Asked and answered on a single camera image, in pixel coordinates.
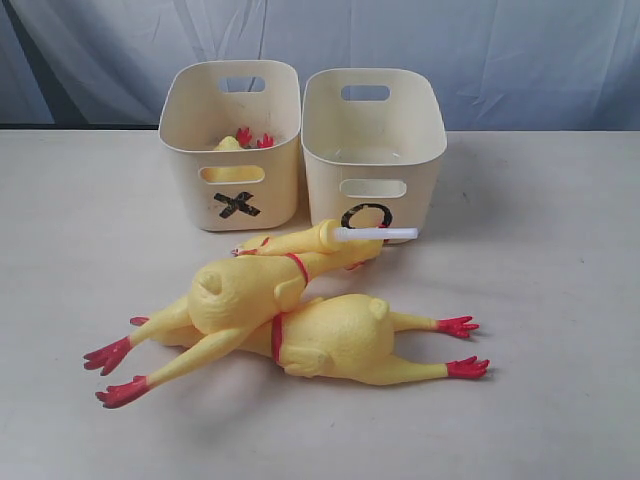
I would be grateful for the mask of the yellow rubber chicken upper left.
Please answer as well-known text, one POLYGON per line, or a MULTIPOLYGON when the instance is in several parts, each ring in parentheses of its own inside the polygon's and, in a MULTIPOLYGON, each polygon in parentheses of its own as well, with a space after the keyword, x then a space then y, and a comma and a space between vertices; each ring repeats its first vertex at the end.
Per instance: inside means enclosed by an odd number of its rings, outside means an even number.
POLYGON ((151 314, 123 339, 86 354, 84 368, 107 375, 142 341, 163 332, 194 327, 202 338, 146 377, 149 386, 158 386, 221 358, 260 325, 281 312, 293 310, 313 278, 372 258, 302 253, 242 255, 213 261, 195 274, 185 296, 151 314))

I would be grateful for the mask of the yellow chicken neck white tube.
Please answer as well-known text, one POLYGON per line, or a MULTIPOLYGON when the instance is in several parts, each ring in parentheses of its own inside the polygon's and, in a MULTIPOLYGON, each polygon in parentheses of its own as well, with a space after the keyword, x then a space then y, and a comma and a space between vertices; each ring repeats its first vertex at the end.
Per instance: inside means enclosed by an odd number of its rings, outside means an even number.
POLYGON ((356 258, 372 258, 390 240, 413 240, 417 228, 348 228, 338 220, 327 219, 306 230, 281 236, 261 235, 251 238, 232 250, 233 256, 279 256, 285 254, 345 253, 356 258))

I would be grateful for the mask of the cream bin marked O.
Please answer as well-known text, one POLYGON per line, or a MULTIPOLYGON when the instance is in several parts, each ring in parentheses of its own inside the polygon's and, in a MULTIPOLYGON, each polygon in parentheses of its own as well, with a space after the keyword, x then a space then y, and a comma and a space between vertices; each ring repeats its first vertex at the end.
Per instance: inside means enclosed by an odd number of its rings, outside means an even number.
POLYGON ((304 91, 301 146, 312 223, 423 229, 447 149, 424 76, 394 68, 314 74, 304 91))

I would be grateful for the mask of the cream bin marked X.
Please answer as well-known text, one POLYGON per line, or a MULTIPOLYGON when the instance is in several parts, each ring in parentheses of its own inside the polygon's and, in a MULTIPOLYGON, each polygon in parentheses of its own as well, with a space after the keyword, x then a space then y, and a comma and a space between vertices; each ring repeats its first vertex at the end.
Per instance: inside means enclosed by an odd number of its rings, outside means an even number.
POLYGON ((296 212, 301 126, 298 74, 275 60, 197 63, 174 78, 158 135, 186 212, 200 229, 269 229, 296 212), (209 184, 204 168, 223 163, 213 147, 239 127, 254 137, 268 133, 275 144, 248 153, 247 163, 264 169, 256 183, 209 184))

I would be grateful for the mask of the yellow rubber chicken lower right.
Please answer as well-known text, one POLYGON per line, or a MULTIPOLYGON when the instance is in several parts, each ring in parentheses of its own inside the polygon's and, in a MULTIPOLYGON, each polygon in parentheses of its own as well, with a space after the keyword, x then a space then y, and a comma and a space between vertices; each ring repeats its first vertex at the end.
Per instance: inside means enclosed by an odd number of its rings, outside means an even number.
POLYGON ((396 356, 393 348, 398 332, 425 330, 466 338, 477 326, 469 316, 436 320, 394 312, 387 301, 365 294, 287 304, 273 294, 248 300, 200 289, 131 322, 137 328, 130 335, 85 355, 85 369, 107 375, 147 339, 185 350, 151 374, 97 392, 106 408, 124 406, 235 349, 268 357, 291 376, 349 379, 377 386, 477 379, 489 367, 488 361, 475 356, 433 364, 396 356))

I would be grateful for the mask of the headless yellow rubber chicken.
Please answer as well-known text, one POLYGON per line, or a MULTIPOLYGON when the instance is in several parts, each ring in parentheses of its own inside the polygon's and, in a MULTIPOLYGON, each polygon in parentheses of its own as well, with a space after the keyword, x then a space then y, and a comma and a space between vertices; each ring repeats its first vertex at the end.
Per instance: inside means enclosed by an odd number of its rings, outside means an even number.
POLYGON ((202 170, 202 178, 209 184, 256 183, 264 179, 262 167, 247 163, 248 153, 267 149, 275 144, 274 136, 264 133, 254 137, 250 127, 239 127, 234 134, 224 136, 213 152, 222 155, 223 163, 202 170))

